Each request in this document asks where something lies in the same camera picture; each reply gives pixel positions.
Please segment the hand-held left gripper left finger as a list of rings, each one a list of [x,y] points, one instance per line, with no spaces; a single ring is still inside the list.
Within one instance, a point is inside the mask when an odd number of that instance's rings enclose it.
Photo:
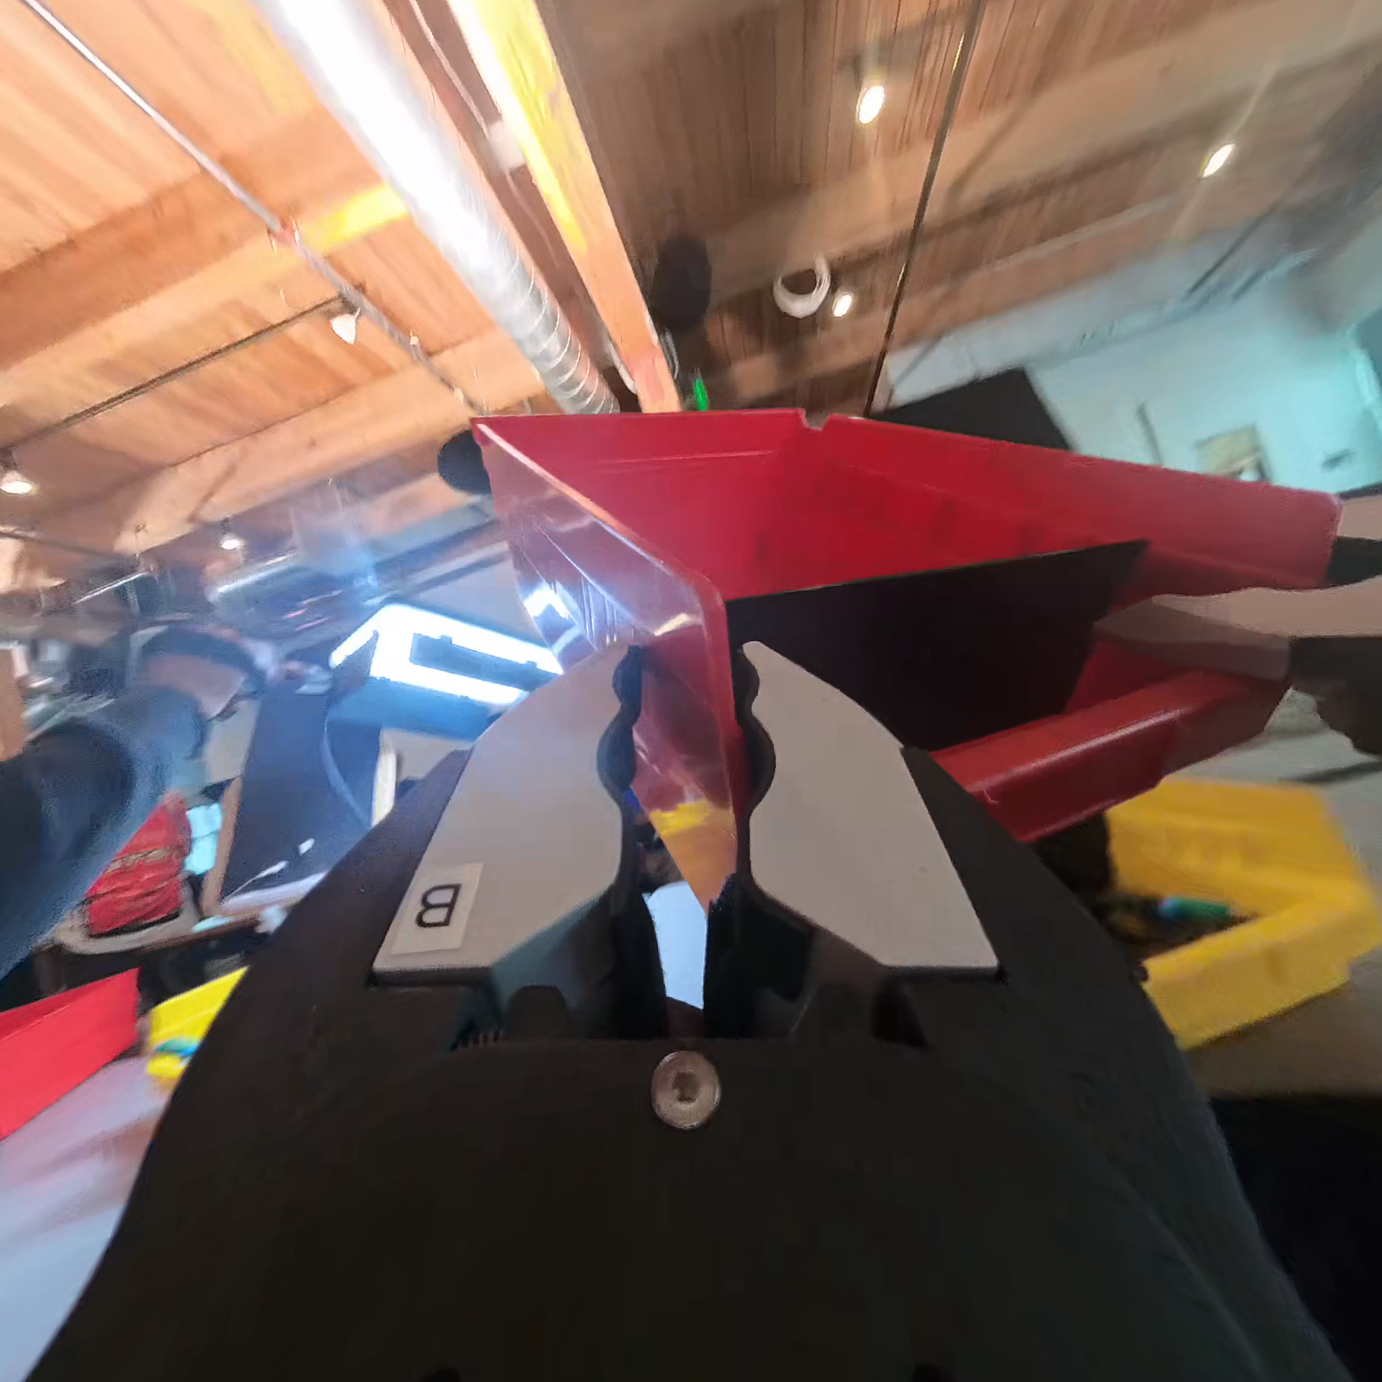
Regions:
[[[604,648],[479,736],[374,981],[601,990],[613,978],[642,671],[637,648]]]

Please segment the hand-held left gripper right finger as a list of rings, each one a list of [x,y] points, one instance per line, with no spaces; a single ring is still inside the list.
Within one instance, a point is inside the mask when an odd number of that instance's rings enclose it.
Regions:
[[[992,978],[997,955],[902,743],[845,693],[763,643],[741,648],[767,784],[747,877],[816,935],[894,972]]]

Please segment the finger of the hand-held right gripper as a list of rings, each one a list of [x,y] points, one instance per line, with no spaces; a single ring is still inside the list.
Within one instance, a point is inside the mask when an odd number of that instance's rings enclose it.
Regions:
[[[1268,683],[1344,681],[1379,670],[1380,579],[1315,591],[1153,597],[1097,637],[1183,669]]]

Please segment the yellow plastic bin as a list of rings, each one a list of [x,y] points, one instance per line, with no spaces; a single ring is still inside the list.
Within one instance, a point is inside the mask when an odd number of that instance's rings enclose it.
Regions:
[[[1341,991],[1379,949],[1373,883],[1317,792],[1167,779],[1107,821],[1120,886],[1236,918],[1144,961],[1143,988],[1182,1051]]]
[[[175,1086],[201,1041],[247,974],[242,967],[200,984],[148,1011],[144,1024],[147,1077],[164,1087]]]

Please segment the red plastic bin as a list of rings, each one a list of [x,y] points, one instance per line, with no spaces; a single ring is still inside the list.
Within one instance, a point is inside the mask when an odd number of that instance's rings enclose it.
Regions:
[[[1,1013],[1,1138],[138,1044],[135,971]]]
[[[709,906],[747,761],[727,608],[855,581],[1143,545],[1114,605],[1317,589],[1343,503],[1107,458],[791,411],[472,425],[528,615],[565,667],[647,648],[633,792]]]

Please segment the black bin divider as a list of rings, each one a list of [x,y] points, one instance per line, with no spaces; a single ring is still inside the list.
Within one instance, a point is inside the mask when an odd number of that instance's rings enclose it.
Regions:
[[[761,644],[905,746],[943,752],[1062,715],[1095,627],[1144,542],[731,599],[730,644]]]

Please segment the LED light panel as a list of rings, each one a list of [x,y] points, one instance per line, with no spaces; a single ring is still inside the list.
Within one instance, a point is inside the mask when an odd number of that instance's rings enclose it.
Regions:
[[[563,673],[542,646],[449,614],[378,607],[329,653],[335,671],[365,653],[365,677],[504,712]]]

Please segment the black panel with wooden rim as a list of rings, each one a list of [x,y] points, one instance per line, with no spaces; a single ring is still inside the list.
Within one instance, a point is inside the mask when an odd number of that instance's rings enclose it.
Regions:
[[[296,906],[371,831],[384,742],[378,728],[338,717],[341,702],[324,666],[286,677],[257,702],[203,880],[211,916]]]

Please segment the tall black panel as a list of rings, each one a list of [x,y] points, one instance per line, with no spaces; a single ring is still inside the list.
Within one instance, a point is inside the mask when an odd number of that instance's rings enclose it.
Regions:
[[[980,441],[1071,453],[1025,369],[1003,371],[874,414],[874,421]]]

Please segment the black round disc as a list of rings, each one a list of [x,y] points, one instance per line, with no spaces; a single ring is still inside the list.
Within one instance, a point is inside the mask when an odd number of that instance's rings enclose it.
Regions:
[[[646,290],[653,326],[665,335],[692,333],[707,319],[714,267],[707,242],[689,234],[668,237],[655,253]]]

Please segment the wall poster with phone icon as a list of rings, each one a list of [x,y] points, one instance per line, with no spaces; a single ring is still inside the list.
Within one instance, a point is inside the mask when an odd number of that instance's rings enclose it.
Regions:
[[[1200,476],[1243,483],[1269,483],[1267,445],[1254,424],[1202,438],[1193,444]]]

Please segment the silver ventilation duct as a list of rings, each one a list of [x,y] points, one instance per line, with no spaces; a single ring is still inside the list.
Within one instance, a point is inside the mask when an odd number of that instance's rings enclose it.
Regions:
[[[388,9],[257,2],[319,103],[564,414],[617,401]]]

